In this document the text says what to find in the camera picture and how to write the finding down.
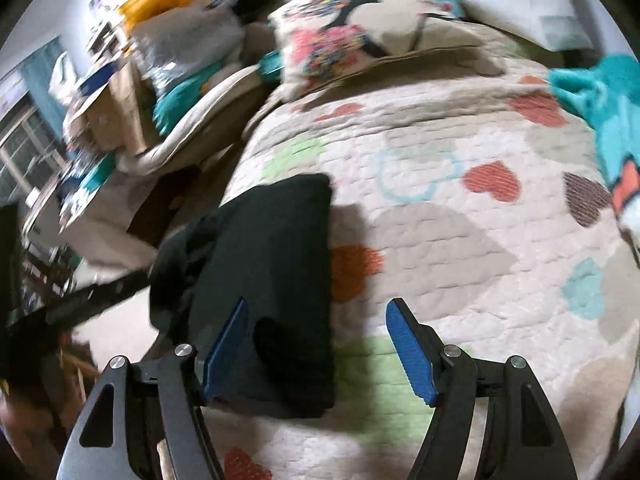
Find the clear plastic bag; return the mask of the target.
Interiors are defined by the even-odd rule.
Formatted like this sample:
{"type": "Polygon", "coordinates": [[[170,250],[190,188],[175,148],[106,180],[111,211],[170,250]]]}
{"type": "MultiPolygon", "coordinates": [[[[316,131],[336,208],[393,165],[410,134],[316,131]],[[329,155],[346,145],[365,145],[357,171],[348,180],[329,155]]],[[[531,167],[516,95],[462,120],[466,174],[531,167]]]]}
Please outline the clear plastic bag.
{"type": "Polygon", "coordinates": [[[182,6],[154,16],[131,32],[140,70],[163,96],[242,46],[244,29],[230,6],[182,6]]]}

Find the blue curtain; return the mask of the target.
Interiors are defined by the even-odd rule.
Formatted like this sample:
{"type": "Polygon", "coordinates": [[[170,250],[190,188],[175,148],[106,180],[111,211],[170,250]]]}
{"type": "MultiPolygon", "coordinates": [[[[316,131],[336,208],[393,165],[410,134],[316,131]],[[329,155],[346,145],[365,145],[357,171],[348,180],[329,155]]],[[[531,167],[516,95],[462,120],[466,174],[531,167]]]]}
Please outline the blue curtain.
{"type": "Polygon", "coordinates": [[[17,68],[42,119],[60,138],[66,107],[49,93],[55,62],[64,53],[60,37],[55,37],[25,58],[17,68]]]}

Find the black pants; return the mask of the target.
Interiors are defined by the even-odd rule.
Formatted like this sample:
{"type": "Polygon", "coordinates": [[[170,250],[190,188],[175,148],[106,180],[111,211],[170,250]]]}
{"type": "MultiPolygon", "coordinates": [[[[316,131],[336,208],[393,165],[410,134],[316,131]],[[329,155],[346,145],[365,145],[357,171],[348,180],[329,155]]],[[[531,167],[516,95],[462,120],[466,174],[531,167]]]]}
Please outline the black pants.
{"type": "Polygon", "coordinates": [[[257,185],[160,246],[150,319],[173,344],[197,344],[204,326],[247,304],[247,331],[212,401],[279,418],[332,408],[331,198],[325,174],[257,185]]]}

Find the white plastic bag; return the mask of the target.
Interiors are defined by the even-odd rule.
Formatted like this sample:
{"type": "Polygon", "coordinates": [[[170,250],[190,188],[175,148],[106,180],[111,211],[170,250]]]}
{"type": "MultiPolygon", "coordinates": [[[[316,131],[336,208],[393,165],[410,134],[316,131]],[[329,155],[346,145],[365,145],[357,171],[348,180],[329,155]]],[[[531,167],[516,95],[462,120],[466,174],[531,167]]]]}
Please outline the white plastic bag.
{"type": "Polygon", "coordinates": [[[63,52],[55,61],[49,81],[48,92],[58,104],[69,107],[76,98],[78,78],[67,52],[63,52]]]}

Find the cardboard box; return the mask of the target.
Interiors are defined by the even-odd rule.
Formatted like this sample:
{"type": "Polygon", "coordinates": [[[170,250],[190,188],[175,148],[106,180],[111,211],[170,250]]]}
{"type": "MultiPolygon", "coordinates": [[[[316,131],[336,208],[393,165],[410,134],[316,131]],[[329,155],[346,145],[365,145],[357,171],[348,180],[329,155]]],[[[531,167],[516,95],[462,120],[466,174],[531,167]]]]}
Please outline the cardboard box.
{"type": "Polygon", "coordinates": [[[103,86],[70,104],[63,122],[66,148],[141,155],[160,143],[152,119],[154,105],[154,90],[134,59],[121,58],[103,86]]]}

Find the teal cloth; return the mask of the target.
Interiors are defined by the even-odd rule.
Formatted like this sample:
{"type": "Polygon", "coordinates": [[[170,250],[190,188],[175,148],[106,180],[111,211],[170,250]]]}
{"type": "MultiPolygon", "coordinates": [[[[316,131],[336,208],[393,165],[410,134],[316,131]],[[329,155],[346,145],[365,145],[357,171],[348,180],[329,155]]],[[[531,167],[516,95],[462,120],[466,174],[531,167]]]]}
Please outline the teal cloth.
{"type": "Polygon", "coordinates": [[[209,78],[221,69],[221,63],[209,65],[156,100],[152,119],[160,136],[171,133],[180,119],[204,96],[204,86],[209,78]]]}

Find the teal cartoon blanket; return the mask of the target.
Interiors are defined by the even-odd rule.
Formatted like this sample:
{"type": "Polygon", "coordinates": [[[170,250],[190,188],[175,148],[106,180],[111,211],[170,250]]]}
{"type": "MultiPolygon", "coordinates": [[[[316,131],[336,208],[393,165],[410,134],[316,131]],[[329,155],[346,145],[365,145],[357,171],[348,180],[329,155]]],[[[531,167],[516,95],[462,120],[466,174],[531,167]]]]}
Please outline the teal cartoon blanket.
{"type": "Polygon", "coordinates": [[[593,128],[617,225],[638,252],[639,62],[629,55],[608,55],[591,68],[554,68],[548,81],[564,110],[593,128]]]}

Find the beige folded mattress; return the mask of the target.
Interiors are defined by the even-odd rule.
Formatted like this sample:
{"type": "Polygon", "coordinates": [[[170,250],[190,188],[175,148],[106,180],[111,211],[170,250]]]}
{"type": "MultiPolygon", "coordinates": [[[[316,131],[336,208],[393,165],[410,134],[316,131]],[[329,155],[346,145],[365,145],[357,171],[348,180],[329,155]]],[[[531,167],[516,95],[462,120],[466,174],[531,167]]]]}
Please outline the beige folded mattress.
{"type": "Polygon", "coordinates": [[[116,168],[128,176],[159,177],[198,166],[241,140],[269,93],[256,65],[237,70],[207,92],[155,148],[139,156],[117,155],[116,168]]]}

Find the teal tissue pack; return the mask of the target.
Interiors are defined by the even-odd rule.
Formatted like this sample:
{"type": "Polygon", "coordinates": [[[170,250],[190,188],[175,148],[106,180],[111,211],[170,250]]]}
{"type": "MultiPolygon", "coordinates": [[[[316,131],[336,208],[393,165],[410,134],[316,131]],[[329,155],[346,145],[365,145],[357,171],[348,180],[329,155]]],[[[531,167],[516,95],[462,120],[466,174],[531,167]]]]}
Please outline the teal tissue pack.
{"type": "Polygon", "coordinates": [[[258,62],[260,79],[265,84],[280,84],[282,72],[281,53],[277,50],[265,54],[258,62]]]}

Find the heart pattern quilt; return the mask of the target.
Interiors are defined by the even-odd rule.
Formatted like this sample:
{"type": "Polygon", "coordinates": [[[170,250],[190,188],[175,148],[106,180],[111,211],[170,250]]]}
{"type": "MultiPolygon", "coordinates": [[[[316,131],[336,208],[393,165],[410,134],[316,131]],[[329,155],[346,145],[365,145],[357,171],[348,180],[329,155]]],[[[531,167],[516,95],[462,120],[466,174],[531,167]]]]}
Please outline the heart pattern quilt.
{"type": "Polygon", "coordinates": [[[639,270],[591,129],[546,87],[549,59],[480,25],[483,47],[378,66],[262,110],[226,189],[323,172],[336,403],[317,420],[206,414],[235,478],[402,479],[433,412],[385,327],[400,297],[470,356],[518,354],[596,478],[639,345],[639,270]]]}

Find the window with grille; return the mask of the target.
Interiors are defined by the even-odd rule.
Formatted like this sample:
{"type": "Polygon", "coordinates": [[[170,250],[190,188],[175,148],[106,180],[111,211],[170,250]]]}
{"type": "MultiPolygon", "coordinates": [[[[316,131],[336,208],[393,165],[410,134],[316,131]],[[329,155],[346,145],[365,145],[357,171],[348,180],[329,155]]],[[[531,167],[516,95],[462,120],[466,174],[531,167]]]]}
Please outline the window with grille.
{"type": "Polygon", "coordinates": [[[25,94],[1,117],[2,205],[39,193],[66,162],[63,143],[25,94]]]}

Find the floral lady cushion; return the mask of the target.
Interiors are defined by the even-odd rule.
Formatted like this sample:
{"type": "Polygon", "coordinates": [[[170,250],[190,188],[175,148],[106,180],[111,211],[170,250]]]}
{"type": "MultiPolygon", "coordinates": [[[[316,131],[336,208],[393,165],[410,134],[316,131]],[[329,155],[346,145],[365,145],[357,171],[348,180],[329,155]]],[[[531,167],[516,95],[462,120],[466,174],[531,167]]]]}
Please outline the floral lady cushion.
{"type": "Polygon", "coordinates": [[[460,55],[483,76],[504,73],[482,30],[445,0],[291,0],[269,21],[285,103],[381,64],[439,52],[460,55]]]}

